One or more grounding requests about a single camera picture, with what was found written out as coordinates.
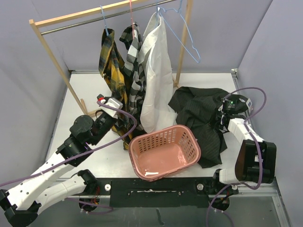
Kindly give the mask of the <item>dark pinstriped shirt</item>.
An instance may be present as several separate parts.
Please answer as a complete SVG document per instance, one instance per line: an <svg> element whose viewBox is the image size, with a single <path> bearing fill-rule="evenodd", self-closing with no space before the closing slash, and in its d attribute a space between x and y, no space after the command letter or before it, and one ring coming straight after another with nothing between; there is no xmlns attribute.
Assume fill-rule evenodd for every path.
<svg viewBox="0 0 303 227"><path fill-rule="evenodd" d="M227 149L220 119L215 118L228 92L220 88L180 87L169 106L177 113L176 123L187 126L201 149L198 164L202 168L221 165L220 153Z"/></svg>

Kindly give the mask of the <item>light blue wire hanger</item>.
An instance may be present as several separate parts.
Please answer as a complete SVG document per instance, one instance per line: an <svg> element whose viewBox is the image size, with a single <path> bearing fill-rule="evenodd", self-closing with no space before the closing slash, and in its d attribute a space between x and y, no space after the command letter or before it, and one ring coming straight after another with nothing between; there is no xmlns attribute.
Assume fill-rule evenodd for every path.
<svg viewBox="0 0 303 227"><path fill-rule="evenodd" d="M180 53L180 58L183 58L184 53L187 52L190 55L190 57L196 63L200 63L201 62L201 56L200 56L199 50L194 45L194 40L193 40L193 37L191 35L190 29L188 27L188 24L189 24L189 21L190 21L190 18L191 18L193 3L194 3L193 0L187 0L185 15L182 14L183 0L179 1L179 7L177 9L176 8L163 8L163 7L160 7L158 2L156 2L156 6L157 6L157 11L156 12L161 17L163 17L163 15L162 15L163 13L167 13L168 11L174 11L176 14L179 15L179 17L181 18L181 20L183 22L183 31L182 31L182 37L181 38L178 37L178 35L175 33L175 31L172 29L172 27L170 26L170 24L167 22L167 20L164 17L163 17L163 20L164 20L165 24L168 26L168 28L170 29L170 31L173 33L173 35L176 37L176 39L181 44L180 52L179 52ZM196 52L196 55L194 55L186 47L188 37L190 39L191 48L192 48L192 50L194 50Z"/></svg>

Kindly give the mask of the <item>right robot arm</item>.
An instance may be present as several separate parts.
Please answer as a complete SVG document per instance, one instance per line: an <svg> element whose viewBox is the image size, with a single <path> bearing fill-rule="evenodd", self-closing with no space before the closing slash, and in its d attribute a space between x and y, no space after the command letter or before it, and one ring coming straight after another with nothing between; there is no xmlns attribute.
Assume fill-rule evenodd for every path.
<svg viewBox="0 0 303 227"><path fill-rule="evenodd" d="M211 189L222 193L228 184L271 184L275 178L276 145L261 138L234 107L221 105L215 115L215 126L231 133L240 145L234 167L217 169Z"/></svg>

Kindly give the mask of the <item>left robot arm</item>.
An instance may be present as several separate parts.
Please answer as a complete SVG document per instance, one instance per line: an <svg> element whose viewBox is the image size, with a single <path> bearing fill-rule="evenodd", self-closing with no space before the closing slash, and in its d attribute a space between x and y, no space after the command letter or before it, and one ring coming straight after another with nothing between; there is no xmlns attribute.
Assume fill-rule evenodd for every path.
<svg viewBox="0 0 303 227"><path fill-rule="evenodd" d="M63 174L89 157L90 145L97 145L117 119L103 112L96 120L79 116L70 127L70 136L30 179L9 190L0 191L0 206L13 227L27 227L46 208L75 194L92 194L97 190L95 176L80 170L71 179L53 185Z"/></svg>

